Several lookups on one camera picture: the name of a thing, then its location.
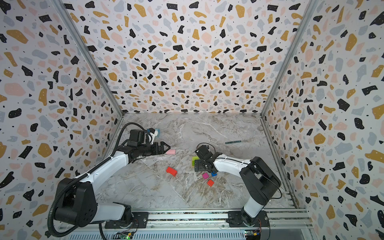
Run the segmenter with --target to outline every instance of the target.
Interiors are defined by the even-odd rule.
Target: red cube
[[[207,184],[210,186],[210,187],[212,187],[212,185],[214,184],[215,182],[214,181],[212,181],[212,180],[208,180],[208,182],[207,182]]]
[[[174,177],[177,175],[177,171],[171,167],[168,167],[166,172],[172,174]]]

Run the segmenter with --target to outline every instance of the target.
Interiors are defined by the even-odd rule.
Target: patterned wallpaper
[[[384,232],[384,5],[319,1],[265,119],[319,239]]]
[[[259,112],[307,1],[65,0],[124,112]]]
[[[101,159],[117,114],[49,1],[0,8],[0,239],[47,239],[57,183]]]

